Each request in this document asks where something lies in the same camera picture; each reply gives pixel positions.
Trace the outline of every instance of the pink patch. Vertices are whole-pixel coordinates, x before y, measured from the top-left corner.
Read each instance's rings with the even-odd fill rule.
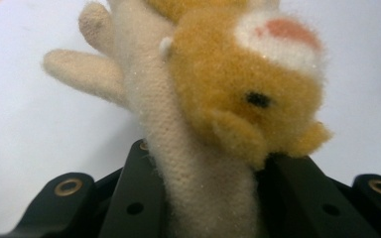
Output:
[[[301,42],[316,50],[321,48],[316,35],[300,23],[288,19],[275,19],[267,22],[266,29],[273,37]],[[265,29],[257,27],[255,28],[255,34],[261,38],[265,34]]]
[[[261,38],[264,35],[264,28],[262,27],[257,27],[255,28],[255,34],[258,38]]]

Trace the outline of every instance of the ear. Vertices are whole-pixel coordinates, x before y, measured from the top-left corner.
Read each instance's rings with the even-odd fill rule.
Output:
[[[159,50],[164,60],[166,60],[170,55],[172,43],[173,43],[173,38],[171,37],[165,37],[160,42]]]

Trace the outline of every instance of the white background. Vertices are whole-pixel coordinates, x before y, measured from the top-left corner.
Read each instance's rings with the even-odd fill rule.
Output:
[[[41,69],[51,49],[94,52],[77,29],[86,2],[0,1],[0,233],[47,181],[68,172],[101,179],[142,137],[129,112]],[[381,1],[283,0],[282,9],[314,26],[328,50],[318,117],[334,137],[313,159],[346,184],[381,175]]]

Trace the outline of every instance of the white patch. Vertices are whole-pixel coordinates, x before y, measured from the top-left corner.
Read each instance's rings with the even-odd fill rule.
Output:
[[[247,13],[239,20],[234,30],[237,44],[263,59],[322,80],[320,50],[303,42],[271,36],[266,24],[274,19],[295,21],[294,18],[278,11]]]
[[[160,41],[159,51],[163,59],[166,59],[169,56],[172,43],[173,39],[171,37],[165,37]]]

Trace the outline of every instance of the fuzzy fabric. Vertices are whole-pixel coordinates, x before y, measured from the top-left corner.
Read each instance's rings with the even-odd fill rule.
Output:
[[[223,143],[229,145],[236,139],[236,135],[254,137],[253,140],[240,141],[236,144],[236,148],[240,147],[238,149],[240,151],[249,148],[253,152],[254,148],[260,147],[261,150],[256,153],[263,156],[262,153],[267,150],[264,148],[267,144],[258,144],[260,125],[256,122],[257,112],[254,112],[254,108],[249,104],[262,110],[262,107],[270,105],[270,102],[271,105],[274,105],[277,103],[275,99],[280,98],[280,104],[283,102],[283,107],[279,110],[270,110],[268,113],[273,114],[272,118],[281,120],[280,116],[284,116],[286,113],[298,116],[304,114],[306,109],[302,106],[292,107],[293,104],[290,103],[293,100],[292,97],[297,96],[297,99],[302,100],[298,105],[302,105],[309,99],[298,96],[297,92],[287,95],[288,88],[282,88],[281,84],[290,85],[290,89],[293,91],[295,88],[300,90],[300,94],[308,96],[310,99],[320,98],[320,91],[311,90],[316,89],[318,84],[303,73],[291,71],[289,74],[291,76],[289,76],[287,75],[289,72],[283,70],[281,66],[264,61],[258,66],[267,69],[268,73],[260,76],[268,76],[263,79],[265,82],[258,85],[254,77],[259,76],[256,74],[259,73],[258,71],[250,72],[240,68],[253,67],[253,61],[259,58],[258,54],[251,49],[245,49],[244,46],[233,45],[233,41],[230,40],[233,38],[233,31],[229,31],[228,34],[224,33],[225,28],[234,26],[230,30],[236,29],[237,21],[232,19],[237,19],[236,17],[240,16],[242,11],[230,10],[223,15],[215,13],[213,18],[205,16],[202,21],[213,21],[220,26],[218,31],[213,31],[214,38],[219,36],[216,39],[217,43],[224,40],[222,36],[228,36],[228,40],[224,42],[231,44],[231,52],[227,56],[238,56],[235,60],[224,58],[219,61],[226,64],[238,63],[238,66],[231,67],[232,71],[229,75],[242,78],[241,81],[236,81],[235,78],[232,80],[234,80],[234,85],[239,85],[239,89],[236,90],[237,98],[243,96],[243,99],[249,102],[249,104],[242,103],[241,109],[238,109],[244,115],[249,115],[249,119],[236,118],[237,102],[235,99],[226,98],[225,101],[218,99],[227,96],[226,94],[231,90],[230,87],[233,86],[233,83],[222,84],[219,82],[220,75],[225,75],[225,78],[229,80],[228,71],[221,70],[227,69],[227,67],[195,71],[191,68],[197,59],[206,57],[206,61],[203,60],[202,63],[208,62],[207,66],[212,67],[215,65],[213,60],[221,58],[212,58],[209,51],[203,51],[203,44],[205,44],[203,38],[199,38],[202,40],[202,45],[187,43],[185,40],[177,41],[177,36],[180,36],[181,33],[186,34],[188,31],[187,28],[181,30],[182,14],[176,14],[176,21],[174,17],[171,21],[160,14],[163,10],[161,7],[175,4],[176,1],[159,1],[160,5],[156,5],[156,2],[151,0],[111,0],[109,1],[110,13],[98,3],[87,5],[80,15],[79,27],[85,39],[104,53],[106,58],[74,51],[55,50],[45,56],[44,68],[63,83],[115,102],[128,108],[138,117],[144,129],[150,153],[155,157],[157,168],[164,179],[169,203],[173,209],[170,220],[172,237],[262,237],[265,235],[265,230],[259,219],[256,181],[253,177],[253,169],[247,164],[248,160],[237,160],[237,154],[233,150],[223,150],[221,147],[212,146],[206,140],[202,140],[200,132],[195,129],[197,128],[195,123],[190,123],[190,121],[197,120],[190,119],[190,116],[184,111],[195,110],[195,113],[205,117],[205,120],[213,120],[215,126],[207,125],[209,128],[206,130],[206,136],[213,138],[214,141],[218,140],[215,138],[223,137],[225,138]],[[202,2],[206,1],[184,1],[184,3],[195,3],[196,5]],[[214,4],[226,2],[239,6],[245,2],[246,8],[248,6],[276,8],[278,3],[278,1],[268,0],[212,0],[207,2]],[[206,36],[208,31],[201,29],[197,33],[201,33],[202,37]],[[159,44],[165,37],[174,39],[167,61],[159,52]],[[235,39],[234,43],[237,44],[239,37]],[[165,49],[169,48],[168,45],[169,41],[167,41]],[[208,49],[213,49],[212,43],[207,43],[206,46],[209,47]],[[183,56],[174,51],[175,47],[184,50],[189,50],[189,47],[195,47],[195,49],[190,54],[190,59],[182,59]],[[212,85],[201,89],[199,82],[192,83],[192,80],[199,76],[212,79]],[[182,78],[183,81],[189,80],[189,82],[182,84],[183,88],[181,88],[178,86],[181,83],[178,83],[177,78]],[[251,83],[257,85],[255,89],[262,88],[262,92],[271,94],[260,94],[258,90],[243,90],[254,89],[250,85]],[[199,94],[205,92],[205,96],[195,100],[206,103],[201,108],[208,108],[211,113],[198,112],[197,104],[183,100],[187,97],[184,95],[188,91],[186,87],[189,88],[190,93],[198,90]],[[211,102],[209,101],[211,97],[217,97],[217,99]],[[317,102],[310,103],[310,105],[312,108],[318,107]],[[298,117],[283,120],[298,122]],[[278,124],[275,124],[276,122],[269,123],[272,126],[277,125],[275,129],[279,127]],[[323,129],[321,124],[311,123],[304,129],[289,128],[290,131],[297,131],[295,134],[299,136],[306,134],[306,136],[300,137],[302,139],[298,142],[292,143],[292,146],[297,149],[289,149],[289,151],[302,151],[303,146],[305,146],[303,150],[309,151],[313,142],[319,141],[322,134],[318,132]],[[274,139],[272,129],[262,128],[262,130],[264,130],[264,135],[271,135],[267,137],[268,139]],[[242,158],[250,157],[250,155],[240,156]]]
[[[155,7],[163,16],[168,17],[174,22],[178,22],[188,11],[200,8],[233,6],[246,8],[248,0],[147,0],[150,5]]]
[[[192,8],[161,49],[183,113],[208,145],[259,170],[269,153],[301,157],[329,139],[315,121],[321,44],[295,18],[235,4]]]

